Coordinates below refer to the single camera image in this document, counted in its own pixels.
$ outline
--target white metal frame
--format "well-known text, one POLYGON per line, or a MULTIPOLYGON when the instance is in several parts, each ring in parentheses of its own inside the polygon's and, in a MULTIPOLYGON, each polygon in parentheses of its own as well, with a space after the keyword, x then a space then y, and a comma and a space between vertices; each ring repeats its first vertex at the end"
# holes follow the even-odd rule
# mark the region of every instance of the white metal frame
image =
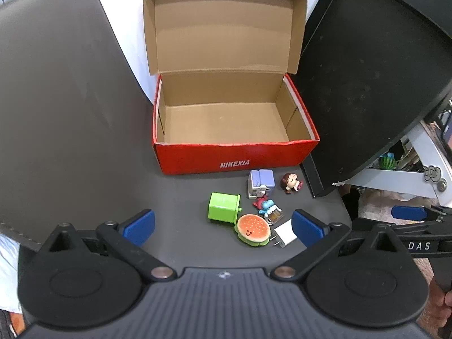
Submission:
POLYGON ((441 169, 441 178, 447 182, 446 190, 440 192, 437 183, 425 181, 419 172, 387 171, 365 168, 345 183, 376 188, 416 196, 438 198, 439 203, 452 207, 452 167, 442 152, 436 147, 425 129, 424 122, 417 124, 406 134, 424 166, 433 165, 441 169))

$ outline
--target silver screw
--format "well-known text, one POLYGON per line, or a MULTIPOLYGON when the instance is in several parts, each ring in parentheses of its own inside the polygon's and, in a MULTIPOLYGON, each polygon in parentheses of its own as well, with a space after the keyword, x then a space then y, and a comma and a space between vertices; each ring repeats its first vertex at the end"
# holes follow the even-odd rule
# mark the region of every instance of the silver screw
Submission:
POLYGON ((438 189, 439 192, 444 192, 446 191, 447 188, 447 181, 445 179, 440 179, 438 181, 438 183, 436 184, 436 188, 438 189))
POLYGON ((292 278, 295 276, 296 273, 297 271, 294 268, 291 268, 290 266, 279 266, 278 268, 275 269, 275 275, 278 278, 284 279, 292 278))
POLYGON ((151 270, 151 275, 157 279, 166 279, 173 275, 173 269, 168 266, 159 266, 151 270))

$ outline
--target lid flap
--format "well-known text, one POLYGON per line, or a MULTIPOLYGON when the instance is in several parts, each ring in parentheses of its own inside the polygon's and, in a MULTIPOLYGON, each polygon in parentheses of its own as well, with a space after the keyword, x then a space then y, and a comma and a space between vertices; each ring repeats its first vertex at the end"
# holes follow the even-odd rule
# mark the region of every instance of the lid flap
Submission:
POLYGON ((151 74, 295 73, 307 0, 144 0, 151 74))

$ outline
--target green toy box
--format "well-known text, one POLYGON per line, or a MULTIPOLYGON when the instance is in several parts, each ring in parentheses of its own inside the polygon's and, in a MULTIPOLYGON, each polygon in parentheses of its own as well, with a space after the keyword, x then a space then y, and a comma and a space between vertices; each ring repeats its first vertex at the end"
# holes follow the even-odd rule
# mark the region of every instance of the green toy box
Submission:
POLYGON ((240 195, 212 192, 209 202, 209 219, 235 224, 237 213, 242 211, 239 208, 239 202, 240 195))

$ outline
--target open box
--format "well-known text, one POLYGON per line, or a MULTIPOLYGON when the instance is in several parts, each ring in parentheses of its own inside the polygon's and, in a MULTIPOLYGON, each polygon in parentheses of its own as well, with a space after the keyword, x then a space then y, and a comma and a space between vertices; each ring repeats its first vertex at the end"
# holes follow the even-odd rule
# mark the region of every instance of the open box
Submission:
POLYGON ((144 0, 165 174, 293 166, 319 136, 289 76, 306 0, 144 0))

